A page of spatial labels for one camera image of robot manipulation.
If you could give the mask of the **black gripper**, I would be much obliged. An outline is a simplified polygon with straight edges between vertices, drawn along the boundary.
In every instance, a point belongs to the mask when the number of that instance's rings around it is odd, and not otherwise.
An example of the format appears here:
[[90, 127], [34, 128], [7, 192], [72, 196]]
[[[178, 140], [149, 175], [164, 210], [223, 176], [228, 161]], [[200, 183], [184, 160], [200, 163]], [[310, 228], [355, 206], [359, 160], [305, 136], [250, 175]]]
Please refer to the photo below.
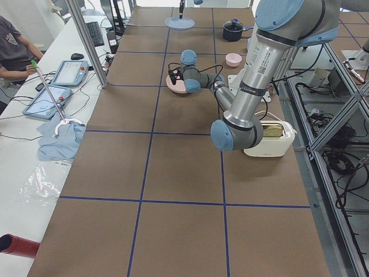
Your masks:
[[180, 68], [175, 69], [175, 80], [184, 80], [183, 74]]
[[179, 18], [180, 19], [183, 18], [184, 4], [185, 3], [186, 3], [186, 0], [180, 0], [180, 5], [179, 5]]

